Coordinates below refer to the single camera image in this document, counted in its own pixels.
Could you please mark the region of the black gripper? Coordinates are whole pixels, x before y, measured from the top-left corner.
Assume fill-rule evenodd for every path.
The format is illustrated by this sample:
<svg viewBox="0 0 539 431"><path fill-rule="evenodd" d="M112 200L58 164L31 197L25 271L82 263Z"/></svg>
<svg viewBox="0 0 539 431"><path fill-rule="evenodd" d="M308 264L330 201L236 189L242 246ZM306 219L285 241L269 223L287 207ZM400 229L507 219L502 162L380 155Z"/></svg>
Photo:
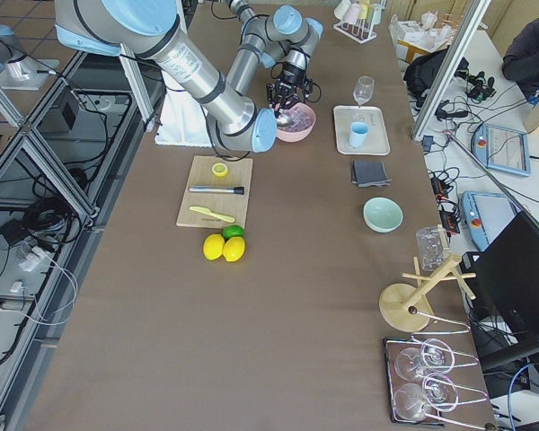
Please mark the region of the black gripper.
<svg viewBox="0 0 539 431"><path fill-rule="evenodd" d="M300 84L289 84L281 79L266 84L266 97L271 108L293 108L299 102L316 103L319 95L311 98L314 90L319 91L319 84L305 78Z"/></svg>

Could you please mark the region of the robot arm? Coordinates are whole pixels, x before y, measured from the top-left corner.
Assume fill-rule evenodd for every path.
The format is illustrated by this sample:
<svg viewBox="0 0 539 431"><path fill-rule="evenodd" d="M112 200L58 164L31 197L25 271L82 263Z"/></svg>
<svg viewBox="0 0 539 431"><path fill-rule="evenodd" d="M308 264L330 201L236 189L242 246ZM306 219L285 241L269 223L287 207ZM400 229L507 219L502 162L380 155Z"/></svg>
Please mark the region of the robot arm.
<svg viewBox="0 0 539 431"><path fill-rule="evenodd" d="M287 97L302 89L311 56L323 35L323 25L306 18L291 5L282 5L272 15L256 14L246 1L228 1L230 11L242 23L241 42L227 82L245 95L259 66L280 64L274 91Z"/></svg>
<svg viewBox="0 0 539 431"><path fill-rule="evenodd" d="M270 150L278 110L298 101L322 25L282 5L259 16L245 1L228 7L243 25L242 42L223 75L181 29L174 1L57 1L56 32L65 46L116 57L123 45L153 60L204 107L211 132L228 150Z"/></svg>

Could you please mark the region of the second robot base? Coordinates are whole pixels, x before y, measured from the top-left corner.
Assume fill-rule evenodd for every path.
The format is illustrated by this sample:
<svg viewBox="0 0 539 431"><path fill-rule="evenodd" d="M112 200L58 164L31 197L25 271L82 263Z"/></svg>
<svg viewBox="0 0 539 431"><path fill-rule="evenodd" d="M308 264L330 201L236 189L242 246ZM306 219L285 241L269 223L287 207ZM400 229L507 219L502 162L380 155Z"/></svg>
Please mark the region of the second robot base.
<svg viewBox="0 0 539 431"><path fill-rule="evenodd" d="M5 90L38 91L56 59L35 59L22 47L13 30L0 24L0 87Z"/></svg>

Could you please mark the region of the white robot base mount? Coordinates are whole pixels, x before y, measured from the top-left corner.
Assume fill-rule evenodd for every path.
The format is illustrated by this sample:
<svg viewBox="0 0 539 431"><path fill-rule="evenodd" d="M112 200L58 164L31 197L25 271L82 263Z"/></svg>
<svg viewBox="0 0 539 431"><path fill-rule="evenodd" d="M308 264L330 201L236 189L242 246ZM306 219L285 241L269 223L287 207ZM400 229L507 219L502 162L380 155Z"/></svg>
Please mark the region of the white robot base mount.
<svg viewBox="0 0 539 431"><path fill-rule="evenodd" d="M185 91L167 90L159 122L157 145L210 146L204 113Z"/></svg>

